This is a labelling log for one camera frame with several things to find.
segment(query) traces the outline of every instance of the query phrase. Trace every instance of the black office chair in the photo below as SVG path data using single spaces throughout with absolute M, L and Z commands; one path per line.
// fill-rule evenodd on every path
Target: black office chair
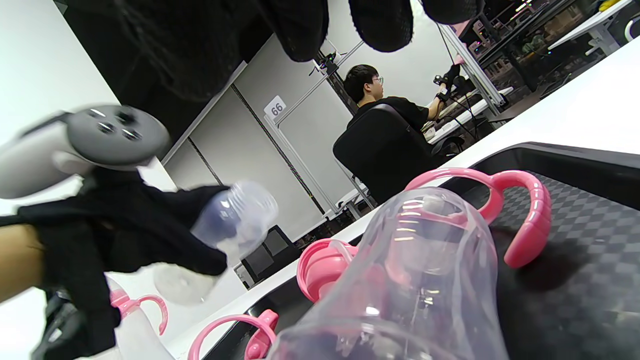
M 461 147 L 463 142 L 450 136 L 431 145 L 393 107 L 380 104 L 347 128 L 333 145 L 333 155 L 382 204 L 414 177 L 445 163 L 448 143 Z

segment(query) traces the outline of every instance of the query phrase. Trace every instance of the clear plastic bottle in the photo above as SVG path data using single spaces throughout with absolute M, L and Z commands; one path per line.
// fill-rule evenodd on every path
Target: clear plastic bottle
M 278 335 L 269 360 L 507 360 L 497 257 L 478 210 L 441 188 L 402 192 L 373 216 L 358 254 Z
M 227 271 L 254 251 L 278 216 L 271 194 L 253 181 L 238 181 L 214 196 L 202 210 L 191 233 L 227 254 Z M 177 265 L 159 265 L 154 284 L 166 300 L 182 305 L 203 302 L 219 276 L 197 274 Z

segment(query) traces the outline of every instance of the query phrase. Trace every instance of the number sign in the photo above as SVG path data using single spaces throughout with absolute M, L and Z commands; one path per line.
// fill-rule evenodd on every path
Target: number sign
M 287 106 L 284 104 L 280 96 L 276 95 L 276 97 L 271 100 L 271 102 L 264 108 L 264 113 L 267 114 L 269 119 L 273 120 L 280 115 Z

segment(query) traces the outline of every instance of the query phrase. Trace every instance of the black glove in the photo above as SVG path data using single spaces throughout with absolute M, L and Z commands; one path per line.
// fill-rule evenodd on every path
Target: black glove
M 79 313 L 60 323 L 60 311 L 67 316 L 68 304 L 47 311 L 48 331 L 35 358 L 75 359 L 115 345 L 113 329 L 120 323 L 120 313 L 111 307 L 104 272 L 135 272 L 157 262 L 207 275 L 224 272 L 226 255 L 189 230 L 211 197 L 227 189 L 203 186 L 164 193 L 145 185 L 137 172 L 97 168 L 78 195 L 23 206 L 17 215 L 1 217 L 1 226 L 35 227 L 45 248 L 41 288 L 55 303 L 66 298 Z M 63 295 L 56 296 L 58 290 Z M 51 327 L 59 328 L 63 336 L 50 342 L 46 334 Z
M 253 2 L 292 60 L 317 56 L 328 31 L 327 0 Z M 243 1 L 192 0 L 185 6 L 179 1 L 115 0 L 115 5 L 131 40 L 163 83 L 183 98 L 208 101 L 224 89 L 241 60 L 249 60 L 241 53 L 243 38 L 252 35 L 239 28 L 245 22 L 237 19 L 246 13 Z M 349 7 L 358 34 L 373 49 L 388 53 L 411 42 L 410 0 L 349 0 Z M 436 22 L 457 24 L 480 14 L 484 0 L 423 0 L 422 7 Z
M 447 71 L 447 73 L 444 74 L 447 90 L 451 90 L 451 87 L 453 86 L 453 80 L 456 78 L 456 76 L 459 76 L 459 75 L 460 75 L 460 64 L 451 65 L 451 67 L 449 68 L 449 71 Z

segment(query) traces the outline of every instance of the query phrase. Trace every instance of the black hair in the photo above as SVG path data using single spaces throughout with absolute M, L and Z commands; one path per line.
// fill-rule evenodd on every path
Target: black hair
M 378 71 L 371 65 L 356 65 L 349 70 L 344 80 L 344 90 L 355 102 L 364 97 L 364 85 L 373 84 L 373 78 L 378 77 Z

